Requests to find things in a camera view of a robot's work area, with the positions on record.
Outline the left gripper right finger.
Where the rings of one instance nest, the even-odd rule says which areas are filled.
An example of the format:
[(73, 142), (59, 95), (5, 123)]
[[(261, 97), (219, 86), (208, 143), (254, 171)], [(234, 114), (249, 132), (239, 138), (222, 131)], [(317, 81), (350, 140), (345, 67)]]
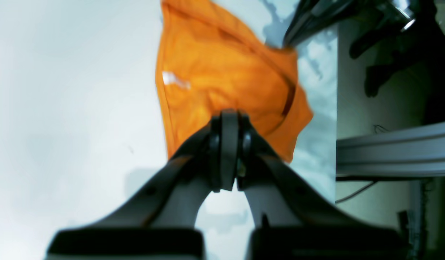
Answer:
[(255, 230), (247, 260), (404, 260), (408, 246), (394, 229), (360, 221), (318, 194), (237, 113), (237, 187)]

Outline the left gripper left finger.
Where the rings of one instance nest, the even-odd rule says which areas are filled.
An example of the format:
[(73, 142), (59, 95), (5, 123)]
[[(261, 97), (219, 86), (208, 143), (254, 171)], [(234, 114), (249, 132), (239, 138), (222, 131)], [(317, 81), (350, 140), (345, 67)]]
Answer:
[(237, 112), (222, 111), (118, 209), (93, 224), (59, 231), (47, 260), (206, 260), (194, 225), (210, 192), (232, 190)]

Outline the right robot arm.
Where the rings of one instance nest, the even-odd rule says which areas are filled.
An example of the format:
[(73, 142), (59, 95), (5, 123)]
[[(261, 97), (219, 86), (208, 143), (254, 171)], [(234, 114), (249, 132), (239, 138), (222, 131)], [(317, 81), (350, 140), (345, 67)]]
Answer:
[(349, 56), (359, 58), (375, 44), (399, 38), (388, 64), (368, 66), (363, 87), (376, 97), (391, 77), (419, 62), (425, 64), (434, 90), (424, 110), (424, 125), (445, 122), (445, 0), (301, 0), (282, 40), (296, 47), (313, 34), (370, 9), (375, 25), (351, 43)]

